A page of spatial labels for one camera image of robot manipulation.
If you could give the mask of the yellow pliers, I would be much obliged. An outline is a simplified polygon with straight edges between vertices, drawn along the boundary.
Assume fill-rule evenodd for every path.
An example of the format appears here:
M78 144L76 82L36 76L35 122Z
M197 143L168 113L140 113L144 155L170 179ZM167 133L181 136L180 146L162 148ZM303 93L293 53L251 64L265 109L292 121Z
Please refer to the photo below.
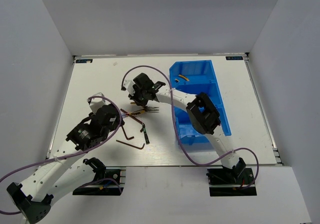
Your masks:
M158 106L138 106L133 101L130 102L130 105L136 107L135 109L128 111L133 116L138 116L145 113L158 113L160 109Z
M186 76L179 74L179 75L177 76L177 78L174 79L174 81L175 81L176 83L178 83L178 82L180 82L180 81L187 81L187 82L189 82L190 80L189 80L189 78L187 78Z

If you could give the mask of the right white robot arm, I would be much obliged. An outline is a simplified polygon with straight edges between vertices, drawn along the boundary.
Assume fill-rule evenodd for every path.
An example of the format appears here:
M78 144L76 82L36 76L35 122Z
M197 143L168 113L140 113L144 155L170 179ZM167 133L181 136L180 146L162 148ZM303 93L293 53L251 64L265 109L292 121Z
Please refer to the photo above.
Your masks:
M138 106L146 106L148 101L157 101L184 111L194 130L204 135L213 146L226 172L227 180L238 183L243 179L246 164L224 136L220 126L220 114L206 93L189 94L161 81L154 83L145 73L139 74L133 80L123 80L121 85L121 89L128 91L129 98Z

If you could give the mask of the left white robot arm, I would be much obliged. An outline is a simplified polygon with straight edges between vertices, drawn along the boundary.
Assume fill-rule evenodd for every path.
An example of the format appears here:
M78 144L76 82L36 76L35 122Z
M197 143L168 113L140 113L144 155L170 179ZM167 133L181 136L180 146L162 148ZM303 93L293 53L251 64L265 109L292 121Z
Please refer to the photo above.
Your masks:
M92 106L92 112L69 134L51 159L20 183L13 182L7 192L29 223L38 223L63 196L78 187L119 183L107 175L106 166L96 157L84 156L108 139L122 125L122 116L113 104Z

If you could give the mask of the brown hex key long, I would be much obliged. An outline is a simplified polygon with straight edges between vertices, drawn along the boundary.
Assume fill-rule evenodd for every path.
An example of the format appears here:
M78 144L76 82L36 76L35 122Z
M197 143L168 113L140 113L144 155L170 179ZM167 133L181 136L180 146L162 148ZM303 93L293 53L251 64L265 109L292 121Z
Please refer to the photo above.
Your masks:
M124 142L124 141L120 141L120 140L116 140L116 142L117 142L117 143L120 143L120 144L123 144L123 145L126 145L126 146L129 146L129 147L132 147L132 148L134 148L134 149L138 149L138 150L142 150L142 149L144 149L144 147L145 147L145 143L143 143L142 146L139 147L139 146L132 145L132 144L129 144L129 143Z

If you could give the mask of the brown hex key short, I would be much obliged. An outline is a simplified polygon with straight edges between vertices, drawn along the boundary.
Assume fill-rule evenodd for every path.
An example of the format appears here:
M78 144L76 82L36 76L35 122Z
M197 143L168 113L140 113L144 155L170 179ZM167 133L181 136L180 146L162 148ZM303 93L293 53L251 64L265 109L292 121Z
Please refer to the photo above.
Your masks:
M134 136L128 136L128 135L127 135L127 133L126 133L126 131L125 131L125 128L124 128L123 126L121 127L121 129L122 129L122 131L123 131L123 134L124 134L126 140L133 140L133 139L134 139Z

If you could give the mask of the green black small screwdriver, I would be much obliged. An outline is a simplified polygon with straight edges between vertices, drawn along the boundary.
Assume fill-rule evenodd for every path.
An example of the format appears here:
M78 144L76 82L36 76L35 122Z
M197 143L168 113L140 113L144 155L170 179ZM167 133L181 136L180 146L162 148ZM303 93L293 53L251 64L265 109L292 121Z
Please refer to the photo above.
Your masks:
M146 130L146 126L145 126L145 124L143 123L140 132L144 134L145 143L146 143L146 144L150 144L150 140L149 140L149 138L148 138L148 134L147 134L146 131L147 131L147 130Z

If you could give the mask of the blue plastic bin far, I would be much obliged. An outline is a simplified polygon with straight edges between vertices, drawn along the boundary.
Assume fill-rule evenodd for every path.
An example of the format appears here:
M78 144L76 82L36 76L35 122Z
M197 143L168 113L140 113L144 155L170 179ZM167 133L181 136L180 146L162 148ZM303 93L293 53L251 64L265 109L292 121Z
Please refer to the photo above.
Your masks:
M178 75L189 78L189 82L175 82ZM211 60L175 62L169 69L169 78L174 88L189 94L206 93L222 101L218 80Z

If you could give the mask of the blue plastic bin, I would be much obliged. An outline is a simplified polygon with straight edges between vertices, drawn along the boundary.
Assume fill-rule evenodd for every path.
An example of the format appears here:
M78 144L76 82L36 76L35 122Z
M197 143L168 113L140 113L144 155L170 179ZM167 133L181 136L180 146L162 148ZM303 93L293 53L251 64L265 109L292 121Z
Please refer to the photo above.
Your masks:
M189 78L189 82L175 82L178 75ZM211 60L175 62L169 69L169 78L174 88L189 94L206 93L222 101L218 80Z
M220 116L221 127L225 136L231 136L231 128L228 123L228 117L225 112L224 104L222 101L219 101L216 97L209 97L217 108ZM196 132L192 127L191 121L188 117L188 114L182 109L175 107L175 120L176 127L179 133L180 140L184 145L193 145L193 144L202 144L209 143L208 139Z

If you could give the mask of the blue plastic bin near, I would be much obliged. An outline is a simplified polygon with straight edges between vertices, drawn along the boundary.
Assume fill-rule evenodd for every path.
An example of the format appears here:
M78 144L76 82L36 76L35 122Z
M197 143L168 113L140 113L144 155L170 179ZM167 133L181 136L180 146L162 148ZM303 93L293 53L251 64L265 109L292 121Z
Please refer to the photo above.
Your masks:
M224 104L222 101L219 101L216 97L209 97L217 108L220 116L221 127L225 136L231 136L231 128L228 123L228 117L225 112ZM192 127L191 121L188 117L188 114L182 109L175 107L175 120L176 127L179 133L180 140L184 145L193 145L193 144L202 144L209 143L208 139L196 132Z

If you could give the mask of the left corner label sticker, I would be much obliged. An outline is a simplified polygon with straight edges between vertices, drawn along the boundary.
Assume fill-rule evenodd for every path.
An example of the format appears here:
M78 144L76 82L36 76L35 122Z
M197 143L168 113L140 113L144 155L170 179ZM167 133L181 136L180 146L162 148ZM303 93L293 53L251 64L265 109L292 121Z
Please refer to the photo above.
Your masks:
M92 63L93 59L77 59L75 63Z

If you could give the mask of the corner label sticker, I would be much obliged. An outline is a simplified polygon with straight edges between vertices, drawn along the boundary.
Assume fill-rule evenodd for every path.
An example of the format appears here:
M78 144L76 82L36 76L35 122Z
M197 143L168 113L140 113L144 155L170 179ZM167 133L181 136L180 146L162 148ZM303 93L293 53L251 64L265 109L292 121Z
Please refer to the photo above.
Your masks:
M77 59L75 63L92 63L93 59Z
M227 61L240 61L243 59L243 56L226 56Z

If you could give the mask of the right corner label sticker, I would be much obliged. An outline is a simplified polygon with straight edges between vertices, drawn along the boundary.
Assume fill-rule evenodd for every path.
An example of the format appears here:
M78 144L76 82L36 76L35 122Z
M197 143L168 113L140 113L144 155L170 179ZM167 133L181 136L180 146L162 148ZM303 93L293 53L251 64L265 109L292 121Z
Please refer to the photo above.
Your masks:
M227 61L240 61L243 59L243 56L226 56Z

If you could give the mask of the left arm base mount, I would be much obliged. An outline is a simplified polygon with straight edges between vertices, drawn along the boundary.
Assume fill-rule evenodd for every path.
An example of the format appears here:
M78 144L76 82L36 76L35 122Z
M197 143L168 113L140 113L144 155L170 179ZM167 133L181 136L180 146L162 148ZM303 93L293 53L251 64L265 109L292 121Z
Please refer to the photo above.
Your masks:
M88 184L76 188L73 195L84 196L120 196L125 185L125 168L106 167L100 160L93 157L85 159L83 164L89 166L94 178Z

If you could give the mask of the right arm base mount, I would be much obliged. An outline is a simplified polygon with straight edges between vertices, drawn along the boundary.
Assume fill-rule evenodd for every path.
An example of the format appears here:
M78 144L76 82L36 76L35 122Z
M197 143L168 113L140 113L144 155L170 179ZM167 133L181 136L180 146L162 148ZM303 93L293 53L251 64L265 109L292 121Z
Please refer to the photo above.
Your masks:
M246 168L238 179L234 179L222 168L207 169L209 194L211 197L257 196L254 175Z

